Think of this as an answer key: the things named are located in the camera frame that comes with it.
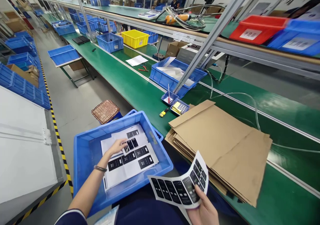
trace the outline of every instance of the gray floor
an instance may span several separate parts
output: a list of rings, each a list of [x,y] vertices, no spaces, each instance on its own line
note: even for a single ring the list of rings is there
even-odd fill
[[[47,53],[48,50],[65,44],[53,32],[46,34],[40,32],[35,37],[45,70],[58,130],[73,180],[73,137],[78,133],[99,126],[97,120],[92,116],[91,110],[106,99],[111,99],[120,108],[122,114],[129,112],[132,107],[99,74],[96,74],[97,77],[94,81],[87,78],[77,82],[79,88],[76,89],[61,69],[54,67]],[[164,41],[162,49],[166,49],[167,43]],[[243,64],[239,60],[232,59],[228,72],[231,73],[241,63]],[[84,73],[83,70],[73,72],[70,68],[65,68],[73,78],[79,78]],[[262,65],[248,66],[234,76],[271,92],[319,108],[318,82],[301,77],[296,79],[296,76],[286,73],[283,75],[281,71],[275,71]],[[71,199],[69,186],[65,186],[21,224],[54,224],[59,215],[68,208]],[[106,208],[89,218],[88,224],[93,224],[108,209]],[[220,214],[220,223],[244,224],[244,221]]]

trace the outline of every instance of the worker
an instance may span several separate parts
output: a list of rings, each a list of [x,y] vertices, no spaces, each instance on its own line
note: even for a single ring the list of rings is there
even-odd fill
[[[105,174],[104,170],[107,168],[109,159],[127,146],[125,141],[126,139],[117,139],[106,151],[72,200],[68,210],[58,218],[55,225],[87,225],[86,218],[98,193]],[[192,224],[219,225],[217,210],[197,185],[195,190],[202,202],[198,208],[187,209]],[[155,199],[139,198],[119,209],[116,224],[179,225],[183,222],[171,205]]]
[[[179,7],[180,7],[180,2],[179,2],[179,0],[173,0],[173,1],[171,1],[171,5],[170,5],[171,7],[173,7],[174,9],[179,9]]]
[[[35,22],[36,26],[41,29],[44,33],[48,31],[48,29],[44,26],[42,22],[39,22],[39,19],[36,17],[36,15],[33,13],[33,9],[31,8],[31,4],[28,0],[17,0],[18,4],[24,8],[25,11],[28,12],[30,17]]]

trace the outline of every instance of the bracelet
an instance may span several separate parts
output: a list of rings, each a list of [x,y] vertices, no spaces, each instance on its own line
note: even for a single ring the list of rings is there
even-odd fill
[[[106,172],[106,171],[107,171],[106,168],[102,168],[102,167],[99,167],[99,166],[97,166],[97,165],[95,165],[93,168],[96,169],[96,170],[99,170],[99,171],[101,171],[101,172]]]

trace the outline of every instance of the pliers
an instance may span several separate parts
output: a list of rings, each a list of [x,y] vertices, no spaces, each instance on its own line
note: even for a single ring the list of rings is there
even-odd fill
[[[144,68],[144,70],[141,70],[141,69],[138,69],[138,70],[149,72],[149,70],[147,70],[147,67],[146,67],[146,66],[144,66],[144,65],[140,65],[140,66],[142,66],[142,67]]]

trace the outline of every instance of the stool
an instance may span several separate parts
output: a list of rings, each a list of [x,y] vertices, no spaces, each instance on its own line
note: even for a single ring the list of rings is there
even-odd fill
[[[111,100],[103,101],[91,113],[101,125],[109,123],[115,118],[122,118],[120,109]]]

